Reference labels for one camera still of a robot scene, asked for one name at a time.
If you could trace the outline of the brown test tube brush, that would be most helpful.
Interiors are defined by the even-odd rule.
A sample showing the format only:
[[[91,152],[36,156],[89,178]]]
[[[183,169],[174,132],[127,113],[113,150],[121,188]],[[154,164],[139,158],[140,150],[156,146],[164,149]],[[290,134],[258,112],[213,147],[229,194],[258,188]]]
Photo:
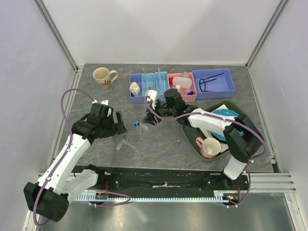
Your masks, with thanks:
[[[143,70],[142,74],[143,89],[144,91],[151,90],[153,88],[152,84],[153,75],[152,73],[147,73],[144,68],[142,70]]]

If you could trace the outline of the black metal ring stand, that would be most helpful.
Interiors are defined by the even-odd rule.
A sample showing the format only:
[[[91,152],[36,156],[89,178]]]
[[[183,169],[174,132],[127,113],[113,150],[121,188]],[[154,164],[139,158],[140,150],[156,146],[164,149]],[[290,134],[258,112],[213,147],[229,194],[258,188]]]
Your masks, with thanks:
[[[199,88],[200,88],[200,91],[201,92],[210,92],[209,90],[206,89],[206,84],[208,82],[211,82],[211,81],[214,81],[217,79],[217,77],[223,75],[223,73],[219,73],[219,74],[216,74],[216,75],[213,75],[213,76],[210,76],[210,77],[206,77],[206,78],[200,78],[199,79]]]

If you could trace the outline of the blue cap small vial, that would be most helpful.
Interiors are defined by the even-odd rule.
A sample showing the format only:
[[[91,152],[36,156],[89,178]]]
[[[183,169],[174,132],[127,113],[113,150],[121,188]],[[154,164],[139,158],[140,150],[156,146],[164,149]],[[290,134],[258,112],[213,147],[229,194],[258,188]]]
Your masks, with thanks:
[[[134,128],[135,128],[135,130],[136,130],[136,132],[137,132],[137,134],[138,134],[138,127],[137,127],[137,124],[136,124],[136,123],[134,124]]]

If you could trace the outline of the bag of white gloves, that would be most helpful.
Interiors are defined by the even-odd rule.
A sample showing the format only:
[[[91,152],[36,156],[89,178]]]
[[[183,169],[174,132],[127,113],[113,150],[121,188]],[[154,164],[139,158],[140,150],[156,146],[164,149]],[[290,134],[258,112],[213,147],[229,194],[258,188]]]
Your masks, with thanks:
[[[133,96],[136,97],[140,95],[141,89],[139,85],[137,84],[137,82],[134,81],[130,84],[129,91]]]

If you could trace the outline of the red cap wash bottle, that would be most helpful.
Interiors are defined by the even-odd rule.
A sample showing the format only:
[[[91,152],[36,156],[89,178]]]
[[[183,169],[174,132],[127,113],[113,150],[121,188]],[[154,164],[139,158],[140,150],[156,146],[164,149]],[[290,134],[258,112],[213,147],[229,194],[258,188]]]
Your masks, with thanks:
[[[175,76],[175,77],[172,77],[170,80],[174,87],[177,85],[180,85],[180,87],[184,89],[190,88],[193,83],[192,80],[188,77]]]

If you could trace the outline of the clear test tube rack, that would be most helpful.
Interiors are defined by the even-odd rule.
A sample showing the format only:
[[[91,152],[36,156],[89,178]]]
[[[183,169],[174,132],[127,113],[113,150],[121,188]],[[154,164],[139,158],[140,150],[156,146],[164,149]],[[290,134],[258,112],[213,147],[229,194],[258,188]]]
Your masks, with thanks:
[[[133,127],[129,130],[129,132],[125,135],[126,139],[124,141],[124,144],[127,145],[128,147],[132,148],[132,149],[136,149],[137,145],[139,144],[139,142],[141,141],[141,139],[143,138],[143,136],[145,135],[145,133],[149,130],[149,128],[142,124],[139,121],[136,121],[135,123],[140,123],[141,124],[141,131],[142,134],[137,134],[134,125]]]

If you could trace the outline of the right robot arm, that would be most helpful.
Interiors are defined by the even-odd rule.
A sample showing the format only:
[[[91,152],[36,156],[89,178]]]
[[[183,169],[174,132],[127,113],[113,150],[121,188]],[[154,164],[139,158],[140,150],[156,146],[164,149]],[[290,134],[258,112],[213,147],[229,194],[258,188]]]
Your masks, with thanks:
[[[147,106],[145,123],[156,125],[160,121],[177,121],[179,124],[216,133],[225,138],[231,153],[228,164],[220,177],[221,186],[232,189],[238,183],[247,164],[265,142],[256,126],[245,114],[218,115],[187,104],[176,89],[164,93],[165,102],[158,99],[155,90],[144,96]]]

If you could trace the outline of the glass dropper bottle white bulb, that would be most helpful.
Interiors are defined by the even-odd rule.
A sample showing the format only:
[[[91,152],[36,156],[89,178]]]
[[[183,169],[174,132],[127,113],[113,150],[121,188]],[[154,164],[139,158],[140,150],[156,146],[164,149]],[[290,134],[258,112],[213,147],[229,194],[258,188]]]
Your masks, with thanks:
[[[175,88],[176,88],[178,93],[181,93],[181,86],[180,85],[176,85]]]

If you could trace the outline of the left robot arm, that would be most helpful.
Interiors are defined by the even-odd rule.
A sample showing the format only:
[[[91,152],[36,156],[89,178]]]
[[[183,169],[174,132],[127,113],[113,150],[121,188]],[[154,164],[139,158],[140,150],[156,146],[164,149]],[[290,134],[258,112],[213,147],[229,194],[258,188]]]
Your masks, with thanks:
[[[33,215],[58,222],[67,212],[69,204],[85,190],[104,187],[106,178],[103,171],[94,165],[87,166],[72,180],[68,177],[96,139],[126,131],[120,111],[114,111],[107,101],[93,103],[90,112],[73,124],[65,145],[48,170],[37,182],[25,185],[26,203]]]

